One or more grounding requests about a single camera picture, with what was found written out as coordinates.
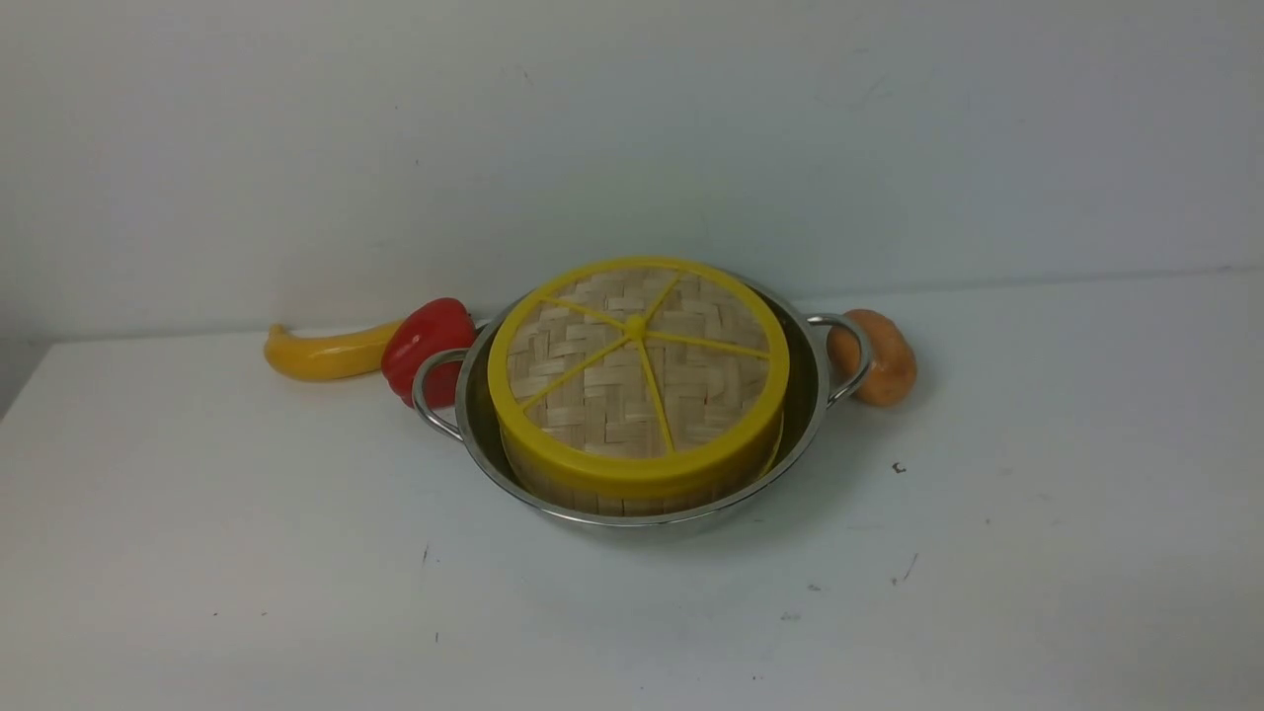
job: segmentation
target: woven bamboo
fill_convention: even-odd
[[[541,296],[512,335],[506,367],[514,400],[542,431],[580,452],[651,464],[742,419],[767,385],[769,340],[751,310],[708,278],[613,269]],[[537,496],[605,515],[700,506],[762,473],[723,472],[671,498],[605,498],[560,485],[506,444]]]

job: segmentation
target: bamboo steamer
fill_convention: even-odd
[[[523,486],[578,511],[647,516],[767,471],[789,369],[785,333],[746,285],[637,257],[527,295],[495,334],[487,377]]]

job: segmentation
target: yellow plastic rim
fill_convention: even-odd
[[[762,353],[751,352],[736,345],[728,347],[728,344],[723,343],[717,344],[715,342],[696,343],[698,345],[767,358],[769,371],[763,391],[746,415],[714,440],[688,452],[672,452],[669,447],[670,453],[667,455],[653,459],[621,459],[589,454],[554,439],[527,417],[525,406],[514,399],[509,388],[509,376],[506,369],[511,342],[537,305],[546,302],[574,307],[575,305],[561,302],[554,299],[552,295],[575,281],[592,277],[597,273],[636,268],[674,269],[679,273],[696,275],[724,287],[751,311],[763,329],[769,344],[767,353]],[[657,331],[645,330],[645,324],[652,320],[653,310],[664,299],[660,297],[645,314],[629,316],[628,323],[619,323],[604,314],[600,314],[599,320],[623,331],[623,337],[617,340],[619,345],[626,344],[631,339],[640,344],[640,349],[643,353],[645,338],[659,339],[664,337],[664,334]],[[575,310],[588,312],[583,307]],[[681,340],[680,338],[671,337],[671,334],[667,334],[667,338],[664,339]],[[599,356],[604,356],[613,349],[609,348]],[[586,367],[592,361],[597,359],[599,358],[590,358],[583,366]],[[786,344],[781,324],[777,323],[776,316],[769,309],[767,304],[751,291],[750,287],[732,276],[705,264],[683,259],[627,257],[589,264],[568,272],[522,299],[509,311],[508,316],[506,316],[504,323],[501,324],[501,329],[492,342],[488,364],[488,390],[504,435],[512,438],[533,459],[546,466],[549,474],[554,479],[564,486],[590,491],[598,496],[631,497],[631,492],[635,491],[637,497],[652,498],[678,496],[683,490],[688,490],[693,485],[702,486],[713,476],[717,466],[728,461],[741,461],[743,455],[757,457],[756,462],[762,463],[766,453],[751,452],[751,447],[757,447],[756,440],[767,439],[770,428],[780,430],[781,406],[785,399],[786,385],[790,380],[790,348]],[[573,374],[575,373],[564,373],[556,380],[560,381]],[[652,372],[647,373],[647,376],[646,383],[657,401],[660,397],[659,386],[652,377]],[[661,404],[656,402],[656,409],[659,410],[659,421],[666,428],[667,423],[661,411]]]

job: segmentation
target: orange potato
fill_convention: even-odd
[[[847,318],[865,330],[873,347],[868,377],[852,397],[875,407],[900,404],[918,381],[918,358],[891,319],[868,309],[853,309]],[[829,329],[829,361],[842,377],[851,377],[861,364],[861,347],[847,329]]]

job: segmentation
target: white wall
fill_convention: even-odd
[[[9,0],[0,334],[1264,257],[1256,0]]]
[[[44,343],[0,338],[0,419],[4,419],[47,352]]]

